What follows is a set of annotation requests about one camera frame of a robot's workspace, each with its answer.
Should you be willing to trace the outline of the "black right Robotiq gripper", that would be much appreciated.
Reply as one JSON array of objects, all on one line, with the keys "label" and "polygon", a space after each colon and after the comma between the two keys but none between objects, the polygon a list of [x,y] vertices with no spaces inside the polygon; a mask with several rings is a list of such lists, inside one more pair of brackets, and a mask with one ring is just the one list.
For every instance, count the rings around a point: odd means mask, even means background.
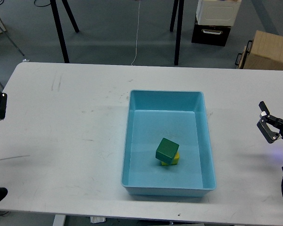
[{"label": "black right Robotiq gripper", "polygon": [[279,138],[283,139],[283,119],[272,116],[264,101],[259,103],[259,108],[261,114],[257,127],[266,141],[272,144]]}]

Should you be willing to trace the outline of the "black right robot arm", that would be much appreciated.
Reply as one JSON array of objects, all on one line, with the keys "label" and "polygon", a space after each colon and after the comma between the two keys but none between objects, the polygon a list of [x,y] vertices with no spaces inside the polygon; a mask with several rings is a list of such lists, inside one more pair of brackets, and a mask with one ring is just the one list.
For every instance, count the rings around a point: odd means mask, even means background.
[{"label": "black right robot arm", "polygon": [[283,179],[283,119],[273,116],[266,104],[261,101],[257,128],[262,134],[255,148],[254,162],[247,164],[259,182],[275,185]]}]

